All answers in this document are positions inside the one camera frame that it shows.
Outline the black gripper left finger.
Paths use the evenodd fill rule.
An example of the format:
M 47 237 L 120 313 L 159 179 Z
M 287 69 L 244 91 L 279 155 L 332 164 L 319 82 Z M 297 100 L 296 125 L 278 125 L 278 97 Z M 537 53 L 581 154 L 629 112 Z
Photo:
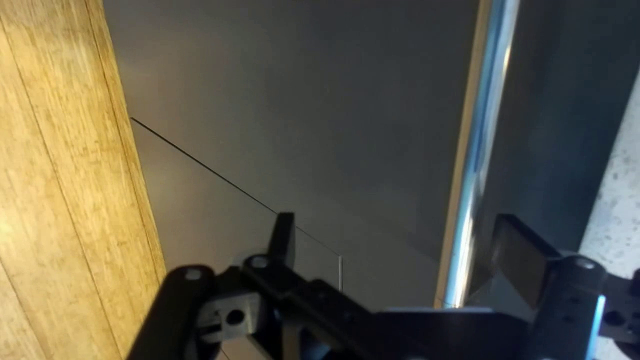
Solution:
M 268 249 L 249 255 L 242 273 L 263 298 L 263 324 L 251 334 L 274 360 L 370 360 L 361 326 L 370 312 L 323 280 L 292 270 L 294 213 L 279 211 Z

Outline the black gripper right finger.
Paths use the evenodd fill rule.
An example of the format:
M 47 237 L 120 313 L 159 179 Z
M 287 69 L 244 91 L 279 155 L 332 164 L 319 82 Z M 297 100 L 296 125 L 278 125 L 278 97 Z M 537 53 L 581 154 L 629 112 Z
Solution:
M 604 316 L 606 270 L 561 254 L 509 213 L 495 217 L 494 268 L 531 308 L 523 360 L 587 360 Z

